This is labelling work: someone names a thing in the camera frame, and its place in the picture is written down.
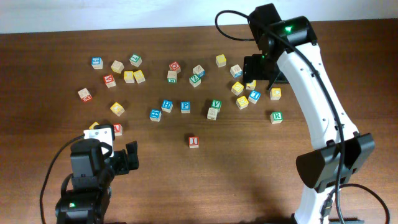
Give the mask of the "red I block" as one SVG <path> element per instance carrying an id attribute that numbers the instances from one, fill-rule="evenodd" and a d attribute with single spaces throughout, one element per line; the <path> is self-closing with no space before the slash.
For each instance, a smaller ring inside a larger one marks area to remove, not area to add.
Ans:
<path id="1" fill-rule="evenodd" d="M 198 136 L 192 136 L 188 138 L 188 145 L 190 149 L 199 148 Z"/>

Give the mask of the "yellow C block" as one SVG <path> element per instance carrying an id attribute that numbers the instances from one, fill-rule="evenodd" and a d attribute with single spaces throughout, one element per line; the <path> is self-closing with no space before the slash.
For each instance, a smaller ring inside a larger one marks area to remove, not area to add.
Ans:
<path id="1" fill-rule="evenodd" d="M 272 88 L 270 90 L 270 99 L 271 100 L 279 100 L 282 96 L 282 92 L 280 88 Z"/>

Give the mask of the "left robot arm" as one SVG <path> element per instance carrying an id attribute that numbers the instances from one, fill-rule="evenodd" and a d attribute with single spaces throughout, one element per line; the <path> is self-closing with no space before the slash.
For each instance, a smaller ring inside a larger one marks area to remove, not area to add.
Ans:
<path id="1" fill-rule="evenodd" d="M 114 128 L 109 124 L 86 129 L 70 146 L 72 173 L 61 186 L 55 207 L 57 223 L 101 224 L 112 196 L 111 182 L 139 168 L 137 142 L 113 149 Z"/>

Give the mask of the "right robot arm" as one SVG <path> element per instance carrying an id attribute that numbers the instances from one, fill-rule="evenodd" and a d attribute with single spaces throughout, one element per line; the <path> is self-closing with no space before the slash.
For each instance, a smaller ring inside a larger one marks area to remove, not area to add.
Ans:
<path id="1" fill-rule="evenodd" d="M 328 223 L 339 192 L 350 185 L 375 148 L 371 134 L 361 134 L 345 113 L 326 74 L 320 46 L 309 20 L 283 20 L 273 4 L 247 16 L 260 55 L 244 58 L 243 81 L 289 83 L 307 122 L 313 151 L 296 158 L 304 183 L 293 223 Z"/>

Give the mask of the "green R block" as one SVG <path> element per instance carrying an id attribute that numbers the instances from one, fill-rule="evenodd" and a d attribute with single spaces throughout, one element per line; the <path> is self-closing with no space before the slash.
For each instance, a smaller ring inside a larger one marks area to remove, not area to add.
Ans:
<path id="1" fill-rule="evenodd" d="M 270 115 L 271 123 L 272 124 L 279 124 L 283 122 L 283 115 L 281 111 L 274 111 Z"/>

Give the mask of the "red A block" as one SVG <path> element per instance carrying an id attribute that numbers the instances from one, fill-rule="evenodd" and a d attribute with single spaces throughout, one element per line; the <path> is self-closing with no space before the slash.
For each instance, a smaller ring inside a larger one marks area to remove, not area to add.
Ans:
<path id="1" fill-rule="evenodd" d="M 116 123 L 114 126 L 114 135 L 115 136 L 122 136 L 123 135 L 123 127 L 120 123 Z"/>

